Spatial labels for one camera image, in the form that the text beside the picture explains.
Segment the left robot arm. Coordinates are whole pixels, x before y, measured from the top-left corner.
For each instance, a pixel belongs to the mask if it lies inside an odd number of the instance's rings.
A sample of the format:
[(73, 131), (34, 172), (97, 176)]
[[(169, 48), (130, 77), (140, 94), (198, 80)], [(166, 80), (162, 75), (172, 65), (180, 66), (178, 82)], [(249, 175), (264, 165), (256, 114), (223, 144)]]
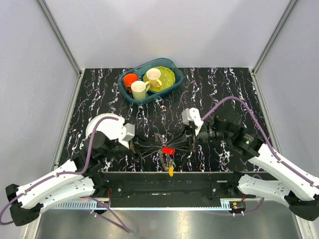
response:
[(102, 173), (106, 158), (130, 156), (140, 161), (161, 149), (161, 144), (135, 134), (134, 125), (116, 114), (101, 114), (89, 121), (82, 149), (41, 178), (5, 189), (11, 223), (24, 226), (48, 209), (81, 197), (102, 198), (111, 192)]

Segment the metal keyring disc with rings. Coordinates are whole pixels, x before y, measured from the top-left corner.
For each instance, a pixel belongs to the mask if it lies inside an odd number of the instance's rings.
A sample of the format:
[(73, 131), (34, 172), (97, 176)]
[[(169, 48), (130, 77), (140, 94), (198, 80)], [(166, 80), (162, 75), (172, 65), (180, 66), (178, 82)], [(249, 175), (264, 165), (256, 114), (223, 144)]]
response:
[[(161, 146), (165, 145), (165, 139), (159, 133), (154, 134), (154, 140), (156, 143), (160, 144)], [(160, 161), (162, 171), (168, 172), (168, 168), (170, 166), (174, 168), (172, 164), (174, 162), (173, 159), (168, 154), (164, 154), (162, 150), (158, 152), (158, 159)]]

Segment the red key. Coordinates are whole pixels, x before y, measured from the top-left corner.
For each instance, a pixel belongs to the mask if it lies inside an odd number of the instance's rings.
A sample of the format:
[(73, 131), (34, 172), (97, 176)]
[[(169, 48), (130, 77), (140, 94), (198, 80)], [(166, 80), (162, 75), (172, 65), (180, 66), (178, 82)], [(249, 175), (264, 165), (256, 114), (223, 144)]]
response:
[(162, 152), (163, 152), (164, 154), (174, 155), (174, 154), (175, 154), (175, 149), (163, 147), (163, 148), (162, 148)]

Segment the yellow key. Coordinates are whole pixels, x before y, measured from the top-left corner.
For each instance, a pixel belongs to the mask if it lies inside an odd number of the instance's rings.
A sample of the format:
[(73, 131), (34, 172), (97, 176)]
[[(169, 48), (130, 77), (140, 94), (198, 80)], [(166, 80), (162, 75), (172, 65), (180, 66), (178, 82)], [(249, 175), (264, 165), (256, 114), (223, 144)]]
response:
[(168, 168), (168, 174), (169, 174), (170, 177), (173, 177), (174, 168), (173, 168), (172, 166), (170, 166), (170, 167)]

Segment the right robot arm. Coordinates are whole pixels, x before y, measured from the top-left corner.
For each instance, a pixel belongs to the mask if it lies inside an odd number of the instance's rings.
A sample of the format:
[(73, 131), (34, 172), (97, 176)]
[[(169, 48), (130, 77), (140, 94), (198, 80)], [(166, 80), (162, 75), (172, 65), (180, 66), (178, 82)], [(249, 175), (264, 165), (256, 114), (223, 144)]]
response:
[(222, 141), (276, 178), (266, 181), (234, 172), (230, 180), (212, 192), (213, 197), (254, 195), (276, 201), (302, 219), (314, 221), (319, 217), (318, 177), (305, 172), (267, 145), (259, 134), (246, 129), (239, 115), (215, 116), (213, 122), (204, 122), (199, 117), (195, 108), (184, 110), (184, 130), (168, 142), (168, 147), (196, 151), (200, 144)]

